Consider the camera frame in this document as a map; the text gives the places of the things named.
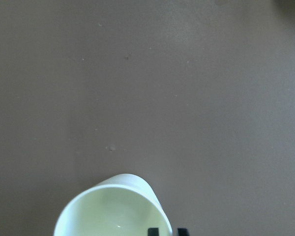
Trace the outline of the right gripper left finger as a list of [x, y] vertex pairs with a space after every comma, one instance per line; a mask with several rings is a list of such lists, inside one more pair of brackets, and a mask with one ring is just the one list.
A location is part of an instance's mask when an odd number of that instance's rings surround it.
[[148, 228], [147, 236], [159, 236], [159, 228]]

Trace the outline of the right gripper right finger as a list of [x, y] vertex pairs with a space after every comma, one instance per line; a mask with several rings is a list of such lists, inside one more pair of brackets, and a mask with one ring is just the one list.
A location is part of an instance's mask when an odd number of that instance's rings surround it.
[[186, 228], [177, 228], [178, 236], [188, 236], [188, 230]]

